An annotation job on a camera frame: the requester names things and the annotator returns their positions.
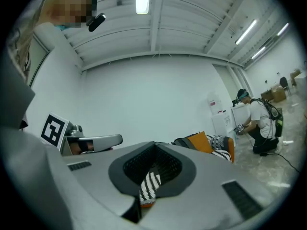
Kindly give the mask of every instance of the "floor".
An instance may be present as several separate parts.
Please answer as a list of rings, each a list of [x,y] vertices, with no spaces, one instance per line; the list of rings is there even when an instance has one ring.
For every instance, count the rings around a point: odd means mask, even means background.
[[[293,141],[292,144],[282,145],[280,154],[300,170],[306,158],[304,142],[307,120],[304,111],[307,108],[307,100],[303,100],[293,88],[291,95],[287,94],[286,100],[272,104],[283,110],[283,140]],[[266,184],[276,197],[286,193],[295,183],[298,172],[282,157],[279,155],[260,157],[254,154],[251,146],[254,140],[250,136],[240,136],[236,142],[235,165]]]

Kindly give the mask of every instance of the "white ceiling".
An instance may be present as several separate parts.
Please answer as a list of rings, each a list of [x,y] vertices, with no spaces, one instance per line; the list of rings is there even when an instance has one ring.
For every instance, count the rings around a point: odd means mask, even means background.
[[[62,31],[83,69],[159,53],[204,55],[245,67],[287,22],[277,0],[151,0],[146,15],[136,14],[135,0],[97,1],[97,13],[106,15],[101,26],[92,33]],[[257,24],[237,46],[254,19]]]

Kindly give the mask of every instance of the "white shirt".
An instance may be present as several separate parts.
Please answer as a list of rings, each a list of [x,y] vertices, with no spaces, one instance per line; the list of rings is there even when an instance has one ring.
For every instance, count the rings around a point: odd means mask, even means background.
[[[250,104],[250,118],[252,121],[257,121],[262,137],[273,138],[275,136],[275,121],[270,119],[269,112],[261,101],[253,101]]]

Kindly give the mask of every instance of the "black pants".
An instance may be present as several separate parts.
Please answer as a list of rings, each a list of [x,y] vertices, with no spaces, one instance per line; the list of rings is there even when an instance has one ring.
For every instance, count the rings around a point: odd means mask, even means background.
[[[277,138],[272,138],[272,139],[264,138],[260,133],[260,128],[258,127],[258,125],[256,126],[255,129],[250,131],[248,134],[255,139],[255,144],[253,147],[254,153],[267,152],[269,150],[277,148],[278,139]]]

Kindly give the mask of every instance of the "shoe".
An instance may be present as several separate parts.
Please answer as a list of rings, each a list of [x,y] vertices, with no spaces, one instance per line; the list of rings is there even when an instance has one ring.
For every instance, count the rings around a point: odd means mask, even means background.
[[[280,153],[282,148],[283,148],[283,137],[278,137],[278,143],[277,143],[277,148],[276,148],[276,153]]]

